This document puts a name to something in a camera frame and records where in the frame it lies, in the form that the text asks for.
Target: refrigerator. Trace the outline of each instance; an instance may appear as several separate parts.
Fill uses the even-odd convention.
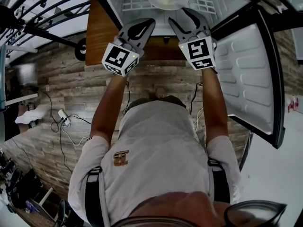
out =
[[[185,31],[195,28],[182,10],[158,9],[148,0],[99,1],[118,29],[144,17],[156,20],[152,36],[175,36],[169,17]],[[285,132],[283,74],[268,13],[258,2],[189,0],[188,7],[205,16],[217,40],[216,70],[229,117],[279,148]]]

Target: eyeglasses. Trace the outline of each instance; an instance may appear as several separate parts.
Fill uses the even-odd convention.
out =
[[[226,227],[277,227],[286,205],[252,200],[231,205],[225,210]],[[129,217],[112,227],[199,227],[187,220],[173,217]]]

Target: forearm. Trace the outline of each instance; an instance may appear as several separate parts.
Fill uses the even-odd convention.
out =
[[[110,144],[119,116],[126,77],[114,75],[94,114],[91,124],[91,136],[104,137]]]
[[[211,69],[202,70],[203,108],[206,125],[206,141],[218,135],[228,136],[227,110],[217,75]]]

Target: orange and black logo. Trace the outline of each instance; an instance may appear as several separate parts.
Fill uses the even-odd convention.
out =
[[[126,160],[126,154],[128,154],[128,150],[126,151],[119,151],[114,154],[114,166],[125,166],[128,164]]]

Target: white marker cube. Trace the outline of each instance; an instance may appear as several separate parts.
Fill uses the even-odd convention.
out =
[[[139,54],[109,43],[102,58],[106,70],[125,77],[139,63]]]
[[[210,36],[179,44],[179,47],[195,70],[215,66],[213,41]]]

